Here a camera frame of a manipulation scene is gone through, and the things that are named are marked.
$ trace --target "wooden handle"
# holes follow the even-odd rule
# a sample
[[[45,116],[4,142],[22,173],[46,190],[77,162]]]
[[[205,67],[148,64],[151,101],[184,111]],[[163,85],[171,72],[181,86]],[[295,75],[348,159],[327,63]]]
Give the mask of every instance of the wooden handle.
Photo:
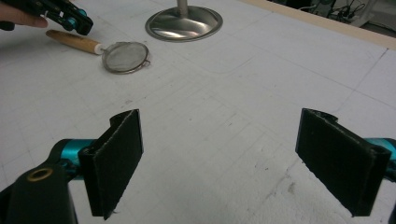
[[[46,35],[67,46],[81,49],[93,54],[102,54],[102,44],[79,35],[72,35],[62,31],[48,30]]]

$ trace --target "strainer handle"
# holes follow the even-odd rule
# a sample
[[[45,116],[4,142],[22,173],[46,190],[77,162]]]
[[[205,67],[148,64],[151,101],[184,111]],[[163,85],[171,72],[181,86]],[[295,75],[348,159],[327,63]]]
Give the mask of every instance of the strainer handle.
[[[89,39],[87,37],[82,37],[79,35],[72,35],[62,31],[48,30],[46,35],[55,39],[67,46],[73,47],[75,49],[81,49],[93,54],[102,54],[103,46],[101,43]]]

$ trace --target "white table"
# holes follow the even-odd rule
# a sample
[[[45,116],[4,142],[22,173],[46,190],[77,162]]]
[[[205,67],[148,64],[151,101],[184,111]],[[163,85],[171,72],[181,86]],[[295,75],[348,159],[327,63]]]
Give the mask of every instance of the white table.
[[[383,181],[370,217],[348,211],[294,152],[303,107],[361,137],[396,137],[396,51],[235,0],[209,38],[168,43],[146,20],[174,0],[77,0],[105,44],[138,41],[150,67],[110,75],[98,56],[46,30],[0,33],[0,189],[64,138],[96,138],[139,108],[145,154],[107,223],[386,223],[396,185]],[[50,23],[50,28],[62,28]],[[92,217],[70,182],[80,223]]]

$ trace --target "black and teal tool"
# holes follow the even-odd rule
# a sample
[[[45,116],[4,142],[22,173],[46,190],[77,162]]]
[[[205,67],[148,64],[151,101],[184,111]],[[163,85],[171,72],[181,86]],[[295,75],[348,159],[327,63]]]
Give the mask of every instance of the black and teal tool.
[[[382,180],[396,181],[396,141],[363,139],[337,120],[304,108],[296,152],[352,216],[370,216]]]
[[[62,25],[65,30],[76,30],[80,35],[87,35],[93,27],[93,21],[87,16],[87,12],[68,0],[3,0],[2,2],[33,16],[51,19]],[[15,23],[0,21],[2,30],[12,31],[14,28]]]
[[[0,192],[0,223],[76,224],[68,182],[84,179],[92,215],[108,219],[143,155],[139,110],[110,119],[98,139],[64,139]]]

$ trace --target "metal pole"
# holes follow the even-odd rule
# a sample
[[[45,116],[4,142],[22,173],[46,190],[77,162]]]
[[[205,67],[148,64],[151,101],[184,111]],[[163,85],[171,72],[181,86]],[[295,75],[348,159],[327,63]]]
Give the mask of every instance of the metal pole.
[[[187,6],[187,0],[177,0],[177,10],[180,17],[187,17],[189,14],[189,7]]]

